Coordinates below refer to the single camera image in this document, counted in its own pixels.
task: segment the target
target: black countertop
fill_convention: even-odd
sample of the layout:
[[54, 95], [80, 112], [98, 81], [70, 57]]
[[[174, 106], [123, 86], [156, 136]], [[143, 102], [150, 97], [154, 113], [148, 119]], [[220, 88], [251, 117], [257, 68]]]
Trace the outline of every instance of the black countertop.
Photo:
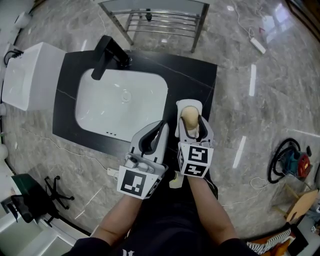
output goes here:
[[[187, 57], [146, 51], [126, 51], [131, 65], [123, 70], [160, 75], [168, 86], [163, 120], [169, 125], [169, 137], [164, 163], [173, 164], [177, 157], [179, 140], [175, 137], [177, 125], [176, 102], [195, 99], [202, 102], [202, 116], [209, 119], [212, 105], [217, 65]], [[82, 129], [75, 116], [78, 87], [82, 74], [93, 69], [93, 51], [67, 53], [64, 57], [55, 94], [53, 111], [53, 134], [68, 141], [94, 149], [118, 158], [124, 158], [129, 150], [127, 141], [103, 136]], [[112, 60], [107, 69], [118, 70]]]

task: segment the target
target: black faucet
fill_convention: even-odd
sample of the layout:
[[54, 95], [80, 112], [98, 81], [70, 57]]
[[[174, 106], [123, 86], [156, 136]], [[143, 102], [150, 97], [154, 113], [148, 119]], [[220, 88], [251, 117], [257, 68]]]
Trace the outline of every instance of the black faucet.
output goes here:
[[130, 62], [130, 58], [125, 51], [108, 35], [101, 37], [93, 51], [93, 59], [98, 62], [91, 74], [94, 80], [101, 79], [112, 59], [115, 59], [121, 67], [127, 66]]

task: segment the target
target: cable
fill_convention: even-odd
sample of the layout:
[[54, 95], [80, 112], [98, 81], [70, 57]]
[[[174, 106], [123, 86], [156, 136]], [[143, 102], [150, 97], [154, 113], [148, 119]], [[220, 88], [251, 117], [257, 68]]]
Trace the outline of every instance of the cable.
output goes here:
[[[260, 180], [264, 181], [264, 185], [263, 185], [262, 187], [254, 187], [254, 186], [252, 185], [252, 183], [251, 183], [254, 179], [260, 179]], [[249, 200], [251, 200], [251, 199], [254, 199], [254, 198], [256, 198], [257, 196], [259, 196], [260, 193], [263, 191], [264, 188], [268, 187], [269, 185], [274, 185], [274, 184], [272, 184], [272, 183], [267, 184], [267, 181], [266, 181], [264, 178], [260, 178], [260, 177], [254, 177], [254, 178], [252, 178], [252, 179], [250, 180], [249, 184], [250, 184], [250, 186], [251, 186], [254, 190], [260, 190], [259, 193], [256, 194], [256, 195], [253, 196], [253, 197], [250, 197], [250, 198], [244, 200], [244, 201], [233, 202], [233, 203], [230, 203], [230, 204], [222, 204], [222, 206], [233, 206], [233, 205], [236, 205], [236, 204], [245, 203], [245, 202], [247, 202], [247, 201], [249, 201]], [[278, 185], [278, 187], [277, 187], [276, 192], [278, 192], [278, 190], [279, 190], [279, 183], [277, 183], [277, 185]]]
[[27, 131], [28, 133], [33, 134], [33, 135], [35, 135], [35, 136], [38, 136], [38, 137], [40, 137], [41, 139], [50, 140], [50, 141], [51, 141], [58, 149], [60, 149], [60, 150], [65, 150], [65, 151], [69, 152], [70, 154], [73, 154], [73, 155], [76, 155], [76, 156], [79, 156], [79, 157], [86, 157], [86, 158], [89, 158], [89, 159], [94, 159], [94, 160], [96, 160], [96, 161], [99, 163], [99, 165], [101, 165], [101, 167], [102, 167], [103, 169], [105, 169], [106, 171], [108, 171], [108, 170], [99, 162], [99, 160], [96, 159], [96, 158], [94, 158], [94, 157], [87, 156], [87, 155], [85, 155], [85, 154], [73, 153], [73, 152], [69, 151], [68, 149], [65, 149], [65, 148], [63, 148], [63, 147], [59, 147], [58, 144], [55, 143], [51, 138], [42, 137], [41, 135], [35, 134], [35, 133], [33, 133], [32, 131], [29, 131], [29, 130], [27, 130], [27, 129], [25, 129], [25, 128], [22, 128], [22, 127], [20, 127], [20, 129], [25, 130], [25, 131]]
[[113, 179], [118, 182], [118, 177], [119, 177], [119, 172], [115, 172], [113, 175], [112, 175]]
[[6, 54], [5, 54], [4, 57], [3, 57], [3, 63], [4, 63], [5, 66], [8, 66], [9, 59], [12, 58], [12, 56], [11, 56], [11, 57], [8, 59], [8, 62], [6, 63], [6, 57], [7, 57], [8, 54], [13, 54], [13, 55], [15, 55], [15, 54], [17, 54], [17, 52], [14, 51], [14, 50], [8, 50], [8, 51], [6, 52]]
[[100, 12], [100, 10], [98, 11], [98, 16], [100, 17], [100, 19], [102, 21], [102, 24], [103, 24], [103, 27], [104, 27], [104, 34], [106, 35], [107, 34], [106, 24], [105, 24], [104, 20], [102, 19], [102, 17], [101, 17], [99, 12]]
[[[250, 26], [249, 29], [246, 29], [244, 26], [242, 26], [240, 24], [240, 14], [238, 12], [238, 8], [237, 8], [237, 5], [236, 3], [234, 2], [234, 0], [231, 0], [231, 2], [233, 3], [234, 5], [234, 10], [236, 12], [236, 14], [238, 15], [238, 19], [237, 19], [237, 23], [238, 25], [245, 31], [248, 33], [249, 35], [249, 38], [252, 39], [254, 36], [255, 36], [255, 32], [253, 31], [252, 27]], [[263, 15], [263, 12], [262, 12], [262, 6], [261, 6], [262, 2], [261, 1], [256, 1], [255, 2], [255, 9], [254, 9], [254, 14], [258, 17], [261, 17], [262, 19], [266, 19]]]

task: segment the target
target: floor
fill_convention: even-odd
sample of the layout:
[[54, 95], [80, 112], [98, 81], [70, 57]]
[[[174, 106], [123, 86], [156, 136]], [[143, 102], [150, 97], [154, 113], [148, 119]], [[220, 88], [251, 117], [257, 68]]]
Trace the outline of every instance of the floor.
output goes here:
[[[302, 182], [286, 177], [278, 185], [257, 189], [265, 182], [252, 179], [267, 178], [276, 146], [293, 137], [302, 149], [311, 147], [315, 167], [320, 162], [320, 47], [281, 0], [262, 0], [258, 6], [256, 0], [245, 2], [235, 1], [240, 23], [247, 29], [252, 26], [255, 37], [266, 47], [264, 55], [238, 26], [231, 0], [213, 0], [193, 54], [192, 39], [175, 35], [137, 32], [135, 44], [130, 46], [89, 0], [46, 1], [34, 12], [17, 46], [26, 49], [47, 42], [67, 52], [93, 50], [107, 34], [124, 49], [165, 52], [217, 64], [209, 119], [215, 140], [210, 173], [238, 234], [249, 238], [285, 224], [271, 209], [275, 201], [290, 200], [282, 192], [285, 182], [297, 190], [304, 188]], [[254, 96], [249, 95], [252, 64], [257, 70]], [[41, 184], [46, 176], [60, 175], [61, 190], [75, 197], [70, 209], [61, 214], [91, 232], [122, 196], [113, 178], [93, 158], [105, 168], [118, 168], [122, 159], [54, 136], [52, 117], [52, 110], [23, 112], [7, 105], [3, 128], [8, 162], [16, 173], [30, 173]], [[315, 168], [308, 177], [310, 184], [314, 172]]]

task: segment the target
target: vacuum cleaner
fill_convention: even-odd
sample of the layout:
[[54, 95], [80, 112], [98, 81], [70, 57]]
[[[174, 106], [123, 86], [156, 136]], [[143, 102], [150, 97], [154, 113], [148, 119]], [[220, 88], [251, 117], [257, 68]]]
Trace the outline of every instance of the vacuum cleaner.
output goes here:
[[[299, 143], [293, 138], [285, 139], [275, 151], [268, 169], [268, 181], [278, 183], [286, 175], [293, 175], [299, 180], [305, 179], [312, 165], [310, 164], [311, 149], [301, 152]], [[272, 180], [272, 172], [279, 178]]]

